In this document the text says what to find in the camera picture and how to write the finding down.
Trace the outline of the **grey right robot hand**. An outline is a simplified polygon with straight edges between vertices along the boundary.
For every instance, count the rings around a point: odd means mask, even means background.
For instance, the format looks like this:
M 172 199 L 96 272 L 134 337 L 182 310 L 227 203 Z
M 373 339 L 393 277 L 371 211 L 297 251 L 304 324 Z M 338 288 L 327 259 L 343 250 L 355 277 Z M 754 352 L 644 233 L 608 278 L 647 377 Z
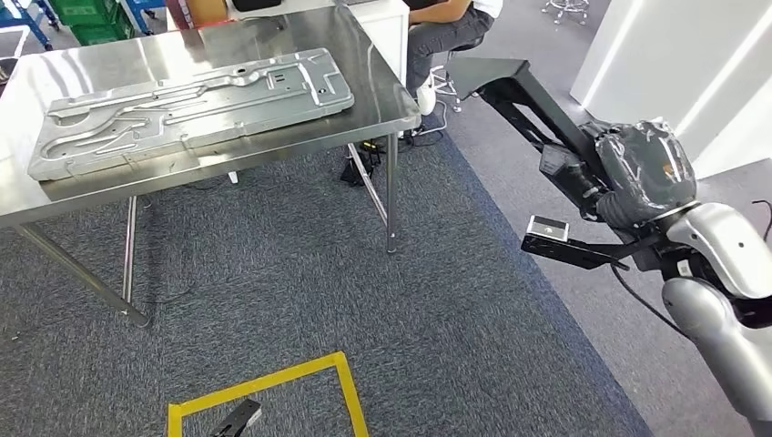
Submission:
M 580 214 L 611 229 L 636 229 L 696 200 L 696 176 L 673 129 L 661 117 L 633 124 L 591 121 L 591 140 L 606 174 L 580 190 Z

